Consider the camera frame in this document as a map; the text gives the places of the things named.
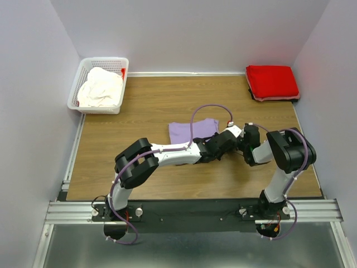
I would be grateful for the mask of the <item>purple t shirt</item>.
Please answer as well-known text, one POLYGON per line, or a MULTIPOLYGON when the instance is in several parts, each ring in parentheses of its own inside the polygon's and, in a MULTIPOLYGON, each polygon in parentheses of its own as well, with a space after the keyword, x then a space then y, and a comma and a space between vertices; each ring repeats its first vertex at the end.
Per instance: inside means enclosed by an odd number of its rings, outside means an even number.
MULTIPOLYGON (((194 122, 193 138, 211 137, 219 131, 219 121, 212 118, 206 118, 202 121, 194 122)), ((186 143, 190 141, 190 124, 172 122, 168 124, 168 132, 172 145, 186 143)))

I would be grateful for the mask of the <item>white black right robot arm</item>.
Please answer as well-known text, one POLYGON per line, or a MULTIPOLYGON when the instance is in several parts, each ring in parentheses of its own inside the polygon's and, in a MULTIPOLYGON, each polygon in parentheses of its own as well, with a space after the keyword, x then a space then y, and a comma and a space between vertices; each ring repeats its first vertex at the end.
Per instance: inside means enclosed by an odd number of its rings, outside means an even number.
POLYGON ((238 139, 238 149, 250 166, 274 161, 277 165, 269 185, 262 190, 255 212, 263 219, 276 215, 286 205, 287 195, 298 176, 315 163, 314 147, 297 128, 267 131, 261 143, 259 126, 247 123, 238 139))

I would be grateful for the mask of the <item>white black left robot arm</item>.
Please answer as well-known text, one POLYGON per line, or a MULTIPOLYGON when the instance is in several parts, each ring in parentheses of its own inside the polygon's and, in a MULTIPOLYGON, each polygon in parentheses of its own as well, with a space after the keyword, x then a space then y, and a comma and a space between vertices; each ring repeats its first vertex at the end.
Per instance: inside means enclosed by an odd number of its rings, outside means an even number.
POLYGON ((236 125, 208 138, 185 143, 159 145, 140 138, 115 158, 115 179, 106 197, 105 215, 120 221, 132 189, 142 185, 160 167, 209 163, 238 148, 242 130, 236 125))

